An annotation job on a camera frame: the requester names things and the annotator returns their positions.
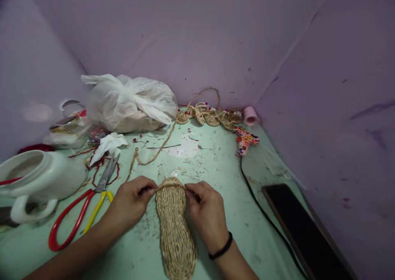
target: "white plastic bag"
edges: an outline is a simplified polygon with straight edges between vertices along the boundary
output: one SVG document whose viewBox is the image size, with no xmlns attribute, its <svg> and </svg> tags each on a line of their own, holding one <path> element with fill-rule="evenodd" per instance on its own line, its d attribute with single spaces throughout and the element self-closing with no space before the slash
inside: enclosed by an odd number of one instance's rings
<svg viewBox="0 0 395 280">
<path fill-rule="evenodd" d="M 159 81 L 126 75 L 81 76 L 96 85 L 88 97 L 87 116 L 117 133 L 153 131 L 170 124 L 177 116 L 177 100 Z"/>
</svg>

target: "pink thread spool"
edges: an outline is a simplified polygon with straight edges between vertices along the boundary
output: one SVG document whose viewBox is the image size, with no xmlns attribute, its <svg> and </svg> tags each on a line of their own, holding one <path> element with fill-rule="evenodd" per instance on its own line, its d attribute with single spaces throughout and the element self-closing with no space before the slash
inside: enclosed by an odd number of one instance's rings
<svg viewBox="0 0 395 280">
<path fill-rule="evenodd" d="M 259 124 L 260 120 L 256 115 L 255 109 L 252 106 L 247 106 L 244 111 L 244 124 L 246 126 L 254 126 Z"/>
</svg>

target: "jar handle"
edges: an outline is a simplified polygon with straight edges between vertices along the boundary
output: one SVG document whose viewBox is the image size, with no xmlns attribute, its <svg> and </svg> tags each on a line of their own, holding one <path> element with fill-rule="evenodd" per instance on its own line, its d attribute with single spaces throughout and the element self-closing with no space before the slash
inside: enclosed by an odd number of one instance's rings
<svg viewBox="0 0 395 280">
<path fill-rule="evenodd" d="M 19 224 L 23 224 L 23 223 L 32 223 L 42 220 L 43 218 L 46 218 L 54 211 L 56 204 L 58 203 L 58 199 L 49 200 L 46 205 L 46 208 L 39 215 L 29 215 L 26 213 L 26 204 L 28 202 L 28 199 L 29 199 L 29 195 L 24 195 L 24 196 L 19 196 L 15 200 L 11 209 L 12 221 Z"/>
</svg>

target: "black wristband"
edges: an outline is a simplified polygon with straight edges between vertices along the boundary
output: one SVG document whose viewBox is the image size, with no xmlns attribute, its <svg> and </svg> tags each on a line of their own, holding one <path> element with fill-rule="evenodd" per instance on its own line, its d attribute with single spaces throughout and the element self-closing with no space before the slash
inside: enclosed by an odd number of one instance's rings
<svg viewBox="0 0 395 280">
<path fill-rule="evenodd" d="M 220 251 L 218 251 L 214 255 L 209 254 L 209 258 L 211 260 L 219 258 L 221 255 L 223 255 L 225 252 L 228 251 L 228 249 L 230 248 L 230 245 L 232 244 L 232 241 L 233 241 L 233 235 L 231 232 L 229 232 L 229 240 L 226 242 L 224 248 L 222 248 Z"/>
</svg>

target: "yellow-handled scissors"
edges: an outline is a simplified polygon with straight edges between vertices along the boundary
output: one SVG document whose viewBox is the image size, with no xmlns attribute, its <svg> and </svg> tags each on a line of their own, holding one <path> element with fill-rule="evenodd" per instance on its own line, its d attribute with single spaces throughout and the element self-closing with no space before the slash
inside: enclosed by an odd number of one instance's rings
<svg viewBox="0 0 395 280">
<path fill-rule="evenodd" d="M 58 217 L 58 219 L 55 221 L 55 224 L 53 225 L 51 232 L 49 233 L 49 240 L 48 240 L 48 244 L 49 244 L 49 248 L 52 251 L 59 251 L 62 250 L 63 248 L 65 248 L 67 245 L 70 244 L 70 242 L 73 240 L 75 234 L 77 233 L 79 226 L 81 225 L 82 219 L 85 216 L 85 212 L 86 209 L 88 208 L 89 202 L 91 201 L 92 197 L 96 194 L 96 193 L 101 193 L 101 197 L 100 197 L 100 201 L 98 202 L 98 204 L 96 205 L 95 209 L 93 210 L 93 213 L 91 215 L 91 217 L 88 220 L 88 223 L 86 224 L 86 227 L 84 229 L 83 234 L 85 234 L 90 227 L 93 224 L 93 221 L 95 220 L 95 217 L 97 215 L 97 213 L 100 210 L 100 207 L 103 204 L 104 199 L 106 198 L 106 196 L 108 196 L 108 199 L 110 201 L 110 203 L 112 202 L 112 200 L 114 199 L 114 196 L 112 195 L 111 191 L 106 191 L 106 187 L 107 184 L 111 178 L 112 173 L 114 172 L 116 163 L 118 162 L 119 159 L 119 154 L 118 156 L 114 157 L 112 156 L 110 158 L 109 163 L 106 166 L 106 169 L 104 169 L 104 172 L 102 174 L 102 177 L 99 180 L 99 183 L 97 185 L 97 187 L 93 190 L 93 189 L 89 189 L 87 190 L 85 193 L 83 193 L 79 198 L 77 198 L 73 203 L 71 203 Z M 56 240 L 56 234 L 58 232 L 58 228 L 60 223 L 62 222 L 63 218 L 66 216 L 67 213 L 69 213 L 69 211 L 75 206 L 77 205 L 81 200 L 83 200 L 86 197 L 85 203 L 82 206 L 81 209 L 81 213 L 79 214 L 79 217 L 77 219 L 77 222 L 75 223 L 75 226 L 70 234 L 70 236 L 67 238 L 67 240 L 62 244 L 59 245 L 57 240 Z"/>
</svg>

